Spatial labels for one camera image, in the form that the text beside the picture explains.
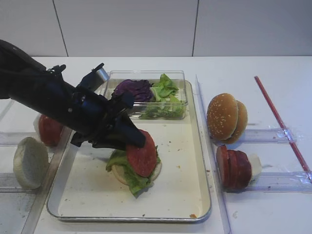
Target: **salami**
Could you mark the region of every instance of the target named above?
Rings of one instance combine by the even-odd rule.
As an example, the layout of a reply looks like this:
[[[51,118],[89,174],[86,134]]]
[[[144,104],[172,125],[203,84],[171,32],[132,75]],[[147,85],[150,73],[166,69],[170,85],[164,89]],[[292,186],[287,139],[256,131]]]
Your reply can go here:
[[[154,170],[157,164],[157,155],[155,143],[151,135],[140,130],[146,137],[143,148],[138,148],[133,145],[126,146],[127,159],[133,170],[142,177],[148,177]]]
[[[38,127],[41,141],[46,146],[57,146],[61,137],[63,125],[48,116],[41,115]]]
[[[235,188],[244,189],[248,186],[252,178],[252,166],[244,152],[236,151],[235,154],[238,166],[238,180]]]
[[[230,161],[230,182],[229,188],[235,189],[237,179],[238,179],[238,167],[237,167],[237,160],[236,154],[234,150],[228,150],[229,154],[229,161]]]
[[[216,150],[216,161],[221,175],[222,185],[227,188],[230,182],[229,154],[225,145]]]

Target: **plastic container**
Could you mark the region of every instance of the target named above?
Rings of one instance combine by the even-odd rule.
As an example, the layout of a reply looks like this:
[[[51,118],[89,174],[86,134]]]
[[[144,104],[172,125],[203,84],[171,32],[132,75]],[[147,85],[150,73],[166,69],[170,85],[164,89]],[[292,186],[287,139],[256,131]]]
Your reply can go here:
[[[178,87],[175,97],[180,103],[170,102],[135,102],[128,110],[130,118],[139,119],[184,119],[188,99],[183,71],[111,71],[110,79],[104,84],[100,94],[111,99],[114,89],[126,79],[148,80],[151,84],[157,83],[160,76],[166,74]]]

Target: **black robotic arm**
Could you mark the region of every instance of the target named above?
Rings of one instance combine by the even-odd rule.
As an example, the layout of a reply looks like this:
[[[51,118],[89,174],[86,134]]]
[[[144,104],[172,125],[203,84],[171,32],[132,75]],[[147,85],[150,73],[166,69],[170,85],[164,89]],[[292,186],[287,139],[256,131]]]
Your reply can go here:
[[[0,40],[0,99],[16,100],[73,129],[71,143],[76,146],[88,141],[94,148],[143,147],[145,136],[125,112],[133,107],[132,94],[108,100],[94,92],[109,79],[103,65],[74,87],[63,80],[65,65],[46,70],[21,49]]]

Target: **sliced salami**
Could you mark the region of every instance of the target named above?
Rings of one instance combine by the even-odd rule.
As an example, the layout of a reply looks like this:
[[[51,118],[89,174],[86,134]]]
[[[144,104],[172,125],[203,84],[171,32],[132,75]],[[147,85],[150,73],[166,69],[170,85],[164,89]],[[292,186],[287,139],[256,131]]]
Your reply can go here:
[[[238,166],[236,160],[236,154],[234,150],[228,150],[229,154],[229,165],[230,165],[230,181],[229,181],[229,188],[235,189],[237,179],[238,179]]]
[[[252,166],[244,152],[236,151],[235,155],[238,166],[238,179],[235,188],[244,189],[252,178]]]
[[[225,145],[216,150],[216,161],[221,175],[222,185],[227,188],[230,182],[229,154]]]
[[[151,135],[140,130],[146,137],[143,148],[138,148],[134,145],[127,145],[127,159],[133,170],[142,177],[148,177],[154,170],[157,164],[157,155],[155,143]]]
[[[45,115],[40,116],[38,125],[41,141],[46,146],[57,146],[64,126]]]

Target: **purple cabbage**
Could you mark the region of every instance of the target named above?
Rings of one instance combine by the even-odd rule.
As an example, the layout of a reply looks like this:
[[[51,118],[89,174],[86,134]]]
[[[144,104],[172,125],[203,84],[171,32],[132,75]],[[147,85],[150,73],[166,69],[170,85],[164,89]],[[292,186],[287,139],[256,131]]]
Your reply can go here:
[[[135,102],[148,102],[153,97],[153,92],[150,89],[151,87],[152,85],[148,80],[126,79],[117,85],[112,93],[112,97],[120,96],[128,91],[134,96]]]

